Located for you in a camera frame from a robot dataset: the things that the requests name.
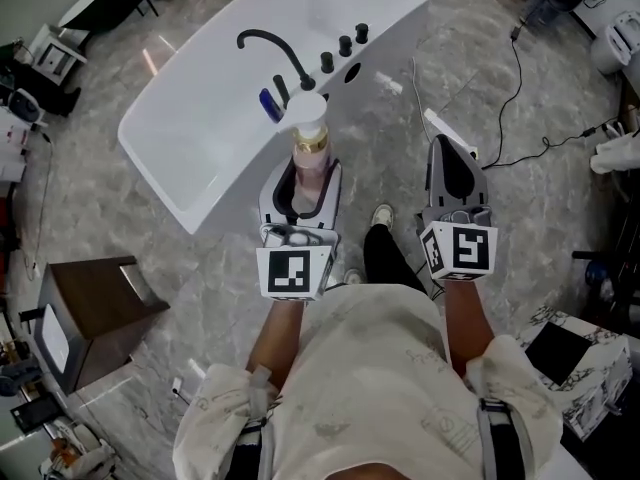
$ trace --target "white sneaker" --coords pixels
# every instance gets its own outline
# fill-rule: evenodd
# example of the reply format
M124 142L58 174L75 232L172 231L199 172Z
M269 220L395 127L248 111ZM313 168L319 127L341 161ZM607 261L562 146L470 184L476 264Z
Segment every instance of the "white sneaker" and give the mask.
M344 284L364 284L364 276L357 268L347 270L344 275Z
M373 212L373 217L371 218L371 227L375 226L376 224L384 224L385 226L387 226L387 229L391 231L391 228L393 228L393 219L393 208L391 208L391 206L386 203L382 203L376 208L376 211Z

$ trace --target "freestanding bathtub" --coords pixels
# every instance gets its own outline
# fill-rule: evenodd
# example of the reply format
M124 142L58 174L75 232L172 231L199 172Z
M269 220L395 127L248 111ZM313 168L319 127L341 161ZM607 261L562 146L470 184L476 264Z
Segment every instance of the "freestanding bathtub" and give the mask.
M134 164L189 233L206 221L220 230L255 230L263 182L290 154L289 134L278 134L259 104L280 74L291 94L299 76L278 47L236 38L249 28L287 41L329 94L328 122L361 107L376 72L408 59L427 20L429 0L234 0L160 70L120 123L119 140ZM338 54L341 35L366 23L366 44ZM320 54L334 54L335 70L320 70Z

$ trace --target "black knob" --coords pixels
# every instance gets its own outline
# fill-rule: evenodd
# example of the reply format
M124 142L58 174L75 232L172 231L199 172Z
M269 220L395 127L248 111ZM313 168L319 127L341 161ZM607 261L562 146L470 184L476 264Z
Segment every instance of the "black knob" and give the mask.
M333 73L333 55L331 52L320 54L320 63L322 64L323 73Z
M356 25L356 43L358 44L366 44L369 40L369 25L366 23L358 23Z
M289 96L289 90L287 89L287 84L284 83L284 78L282 78L282 75L274 76L273 83L275 84L276 89L278 89L278 93L282 98L282 106L284 108L287 108L291 96Z
M340 55L343 57L351 57L351 38L349 36L340 36Z

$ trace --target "black pants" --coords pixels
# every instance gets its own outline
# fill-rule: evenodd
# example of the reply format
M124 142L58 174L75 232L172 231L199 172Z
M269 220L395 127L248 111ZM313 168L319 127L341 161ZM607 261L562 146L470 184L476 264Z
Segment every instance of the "black pants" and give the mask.
M368 283L403 284L427 293L384 224L376 224L369 230L363 252Z

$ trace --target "marble floor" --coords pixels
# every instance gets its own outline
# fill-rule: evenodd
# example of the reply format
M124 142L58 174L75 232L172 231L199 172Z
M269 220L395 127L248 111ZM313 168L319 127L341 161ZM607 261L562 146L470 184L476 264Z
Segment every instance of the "marble floor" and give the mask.
M174 477L171 449L186 405L172 396L172 379L191 379L212 362L242 364L270 304L257 286L256 237L214 230L190 236L116 138L124 112L152 77L144 52L160 68L230 1L156 0L159 18L134 13L95 37L89 63L72 81L83 89L78 106L68 119L52 119L48 132L54 149L40 271L47 262L133 254L171 304L133 362L61 399L73 417L116 448L122 479ZM521 0L431 0L424 42L415 52L423 106L476 145L482 163L497 154L498 111L517 86L509 33L521 7ZM618 89L591 66L589 43L569 16L552 29L523 31L516 44L523 89L504 115L503 160L540 151L544 135L559 141L615 115ZM350 126L331 130L349 173L343 180L336 278L361 266L370 214L382 201L397 209L394 235L409 263L422 264L412 215L426 202L428 142L411 75L408 61L393 74L401 93L381 86ZM596 134L539 160L487 171L500 238L496 272L478 285L496 330L514 331L541 304L568 312L582 304L584 265L573 263L570 253L603 240L610 206L609 192L588 167L598 140L603 137ZM37 137L30 147L16 201L28 263L49 155ZM40 279L29 280L24 261L15 254L10 269L14 318L35 306L39 290Z

